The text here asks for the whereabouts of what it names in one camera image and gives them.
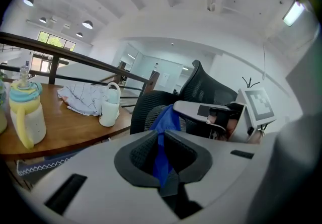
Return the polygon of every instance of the office chair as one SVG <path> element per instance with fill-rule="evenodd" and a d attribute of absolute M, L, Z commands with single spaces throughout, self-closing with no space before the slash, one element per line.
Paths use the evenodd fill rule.
<path fill-rule="evenodd" d="M 137 100 L 132 113 L 130 134 L 149 130 L 161 111 L 179 100 L 226 105 L 236 99 L 237 93 L 209 76 L 202 68 L 200 61 L 195 60 L 192 65 L 194 70 L 179 95 L 152 91 Z M 180 118 L 180 124 L 181 130 L 187 133 L 203 137 L 208 137 L 210 134 L 210 129 L 207 128 L 202 129 L 202 134 L 199 129 L 197 134 L 197 123 L 190 119 Z"/>

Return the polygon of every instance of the cup handle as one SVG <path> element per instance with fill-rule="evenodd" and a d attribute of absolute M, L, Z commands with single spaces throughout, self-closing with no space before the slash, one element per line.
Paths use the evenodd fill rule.
<path fill-rule="evenodd" d="M 25 115 L 25 108 L 19 107 L 17 110 L 17 131 L 24 147 L 26 147 L 27 149 L 32 149 L 34 147 L 34 141 L 29 139 L 27 136 L 25 129 Z"/>

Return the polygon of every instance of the wooden table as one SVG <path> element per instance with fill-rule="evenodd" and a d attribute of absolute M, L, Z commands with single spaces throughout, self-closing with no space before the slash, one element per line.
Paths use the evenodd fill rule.
<path fill-rule="evenodd" d="M 40 143 L 29 150 L 23 146 L 16 134 L 10 117 L 10 83 L 5 83 L 5 86 L 7 100 L 3 108 L 8 126 L 0 134 L 0 155 L 4 160 L 30 159 L 68 152 L 122 133 L 131 125 L 132 115 L 120 107 L 120 115 L 115 125 L 104 127 L 99 123 L 98 117 L 84 116 L 67 109 L 67 105 L 57 96 L 57 90 L 62 86 L 42 84 L 40 101 L 47 133 Z"/>

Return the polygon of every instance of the cloth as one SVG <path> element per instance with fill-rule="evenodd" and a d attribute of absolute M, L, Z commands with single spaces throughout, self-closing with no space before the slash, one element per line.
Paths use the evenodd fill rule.
<path fill-rule="evenodd" d="M 90 84 L 64 86 L 57 91 L 58 97 L 68 105 L 68 109 L 86 116 L 99 116 L 102 100 L 107 99 L 107 87 Z"/>
<path fill-rule="evenodd" d="M 164 187 L 172 166 L 165 153 L 164 134 L 165 130 L 181 131 L 179 115 L 173 110 L 173 104 L 167 106 L 154 121 L 150 130 L 156 130 L 157 136 L 157 155 L 153 164 L 153 176 L 158 178 L 161 187 Z"/>

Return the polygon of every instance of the green foliage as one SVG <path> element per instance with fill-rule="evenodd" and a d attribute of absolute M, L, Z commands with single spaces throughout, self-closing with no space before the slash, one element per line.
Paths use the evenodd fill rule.
<path fill-rule="evenodd" d="M 49 33 L 40 32 L 38 40 L 41 42 L 47 42 Z"/>
<path fill-rule="evenodd" d="M 60 39 L 56 36 L 51 36 L 47 42 L 48 44 L 51 44 L 51 45 L 54 45 L 54 46 L 57 46 L 57 47 L 60 47 L 62 48 L 62 44 L 60 42 Z"/>
<path fill-rule="evenodd" d="M 74 51 L 74 48 L 75 48 L 75 43 L 74 43 L 74 45 L 72 46 L 72 48 L 70 48 L 70 51 Z"/>

